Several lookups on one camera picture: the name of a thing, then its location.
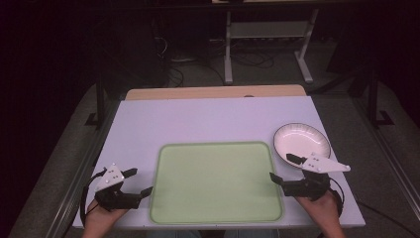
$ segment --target human hand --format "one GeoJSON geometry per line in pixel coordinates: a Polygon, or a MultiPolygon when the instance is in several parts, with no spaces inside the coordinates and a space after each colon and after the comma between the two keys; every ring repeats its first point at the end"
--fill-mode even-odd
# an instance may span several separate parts
{"type": "Polygon", "coordinates": [[[84,227],[83,238],[103,237],[112,229],[115,222],[127,213],[127,209],[115,209],[108,211],[101,207],[93,199],[87,207],[86,224],[84,227]]]}
{"type": "Polygon", "coordinates": [[[344,238],[346,235],[340,225],[337,199],[331,191],[315,201],[308,197],[295,197],[308,212],[312,220],[321,228],[327,238],[344,238]]]}

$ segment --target green tray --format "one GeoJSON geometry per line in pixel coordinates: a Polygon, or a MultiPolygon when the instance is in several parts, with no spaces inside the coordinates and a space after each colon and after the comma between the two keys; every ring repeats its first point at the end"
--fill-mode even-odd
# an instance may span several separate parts
{"type": "Polygon", "coordinates": [[[282,215],[263,142],[161,148],[150,209],[157,224],[271,222],[282,215]]]}

